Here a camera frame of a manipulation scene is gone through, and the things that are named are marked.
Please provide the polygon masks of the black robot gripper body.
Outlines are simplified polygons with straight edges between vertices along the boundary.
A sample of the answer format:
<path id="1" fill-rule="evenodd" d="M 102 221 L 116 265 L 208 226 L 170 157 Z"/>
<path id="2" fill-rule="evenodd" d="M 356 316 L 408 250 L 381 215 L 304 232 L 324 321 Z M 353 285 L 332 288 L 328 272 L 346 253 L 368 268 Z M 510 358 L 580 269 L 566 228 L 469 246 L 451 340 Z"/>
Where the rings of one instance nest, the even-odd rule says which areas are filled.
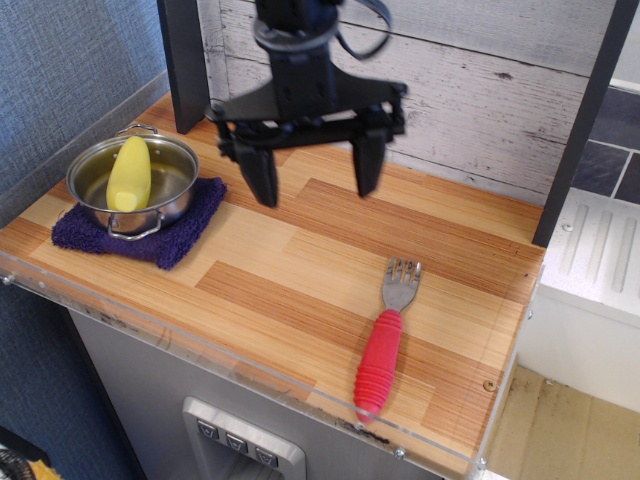
<path id="1" fill-rule="evenodd" d="M 348 141 L 354 155 L 382 157 L 404 132 L 406 85 L 350 75 L 323 44 L 304 51 L 271 51 L 272 78 L 212 107 L 220 152 L 243 153 Z"/>

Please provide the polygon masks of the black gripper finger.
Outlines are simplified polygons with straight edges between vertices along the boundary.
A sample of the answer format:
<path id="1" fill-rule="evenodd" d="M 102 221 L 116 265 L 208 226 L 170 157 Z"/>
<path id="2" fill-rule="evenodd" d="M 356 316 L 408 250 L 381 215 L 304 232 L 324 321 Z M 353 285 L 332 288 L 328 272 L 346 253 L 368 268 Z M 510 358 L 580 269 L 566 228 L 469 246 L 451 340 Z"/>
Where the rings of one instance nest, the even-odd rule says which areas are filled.
<path id="1" fill-rule="evenodd" d="M 386 133 L 366 131 L 352 140 L 352 151 L 358 194 L 366 197 L 377 188 L 386 151 Z"/>
<path id="2" fill-rule="evenodd" d="M 267 207 L 278 204 L 278 179 L 273 152 L 256 147 L 242 147 L 237 153 L 241 173 L 256 200 Z"/>

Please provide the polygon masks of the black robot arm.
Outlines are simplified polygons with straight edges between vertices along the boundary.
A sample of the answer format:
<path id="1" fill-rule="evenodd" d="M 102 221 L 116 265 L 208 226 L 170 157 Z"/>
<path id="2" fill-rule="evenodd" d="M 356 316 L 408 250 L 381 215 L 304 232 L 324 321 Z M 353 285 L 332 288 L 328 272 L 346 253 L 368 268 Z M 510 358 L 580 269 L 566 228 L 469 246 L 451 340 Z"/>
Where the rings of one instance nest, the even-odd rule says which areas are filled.
<path id="1" fill-rule="evenodd" d="M 222 155 L 240 167 L 256 200 L 278 203 L 274 151 L 348 142 L 360 196 L 378 184 L 386 146 L 405 131 L 403 83 L 352 76 L 331 60 L 343 43 L 337 1 L 259 1 L 256 43 L 268 53 L 271 79 L 212 106 Z"/>

